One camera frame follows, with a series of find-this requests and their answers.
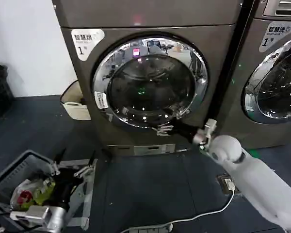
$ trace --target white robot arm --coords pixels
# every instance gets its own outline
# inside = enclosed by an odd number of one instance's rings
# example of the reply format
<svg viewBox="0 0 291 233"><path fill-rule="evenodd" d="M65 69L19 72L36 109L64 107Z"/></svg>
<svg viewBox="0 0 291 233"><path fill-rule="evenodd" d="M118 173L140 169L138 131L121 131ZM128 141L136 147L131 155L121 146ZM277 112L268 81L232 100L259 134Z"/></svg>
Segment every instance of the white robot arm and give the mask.
<svg viewBox="0 0 291 233"><path fill-rule="evenodd" d="M205 130L213 124L208 121ZM205 135L203 131L196 134L193 143L200 144L201 135ZM205 154L230 174L241 193L265 219L291 233L291 187L264 162L245 151L236 138L220 135L208 140L201 147Z"/></svg>

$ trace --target white wall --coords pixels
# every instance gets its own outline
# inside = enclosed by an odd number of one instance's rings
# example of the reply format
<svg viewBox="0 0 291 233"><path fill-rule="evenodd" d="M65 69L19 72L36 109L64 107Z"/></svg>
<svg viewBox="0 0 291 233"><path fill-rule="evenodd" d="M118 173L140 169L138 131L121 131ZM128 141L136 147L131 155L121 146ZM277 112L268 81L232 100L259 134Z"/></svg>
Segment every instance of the white wall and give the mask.
<svg viewBox="0 0 291 233"><path fill-rule="evenodd" d="M51 0L0 0L0 64L16 97L62 94L76 80Z"/></svg>

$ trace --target washing machine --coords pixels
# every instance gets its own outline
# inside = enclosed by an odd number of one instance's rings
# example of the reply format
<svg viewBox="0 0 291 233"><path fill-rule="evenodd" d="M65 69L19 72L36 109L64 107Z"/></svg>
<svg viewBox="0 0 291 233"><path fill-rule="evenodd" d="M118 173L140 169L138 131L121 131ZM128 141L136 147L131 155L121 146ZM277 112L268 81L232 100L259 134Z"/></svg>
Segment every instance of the washing machine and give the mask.
<svg viewBox="0 0 291 233"><path fill-rule="evenodd" d="M291 141L291 1L254 8L216 117L248 149Z"/></svg>
<svg viewBox="0 0 291 233"><path fill-rule="evenodd" d="M240 0L53 0L92 123L115 155L185 150L153 128L203 127Z"/></svg>

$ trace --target white laundry basket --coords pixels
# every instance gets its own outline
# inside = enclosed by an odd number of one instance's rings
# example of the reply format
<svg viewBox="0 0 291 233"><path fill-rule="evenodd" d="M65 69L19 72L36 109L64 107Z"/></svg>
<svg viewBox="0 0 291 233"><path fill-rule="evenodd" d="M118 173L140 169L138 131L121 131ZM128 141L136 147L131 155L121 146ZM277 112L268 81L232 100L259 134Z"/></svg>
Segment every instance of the white laundry basket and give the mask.
<svg viewBox="0 0 291 233"><path fill-rule="evenodd" d="M79 81L74 81L66 91L64 91L60 97L60 101L72 119L91 120L87 105L81 104L82 98L83 93Z"/></svg>

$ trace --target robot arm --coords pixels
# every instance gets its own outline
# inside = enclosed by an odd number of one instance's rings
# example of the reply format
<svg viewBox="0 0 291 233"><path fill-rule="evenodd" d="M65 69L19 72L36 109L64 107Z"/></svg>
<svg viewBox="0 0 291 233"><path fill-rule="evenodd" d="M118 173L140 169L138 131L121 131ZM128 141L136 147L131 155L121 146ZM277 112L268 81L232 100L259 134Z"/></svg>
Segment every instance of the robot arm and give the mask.
<svg viewBox="0 0 291 233"><path fill-rule="evenodd" d="M178 133L201 152L221 165L232 177L235 185L268 221L291 233L291 187L260 159L252 157L240 142L231 136L212 138L216 121L209 119L203 130L176 123L157 130L158 135Z"/></svg>

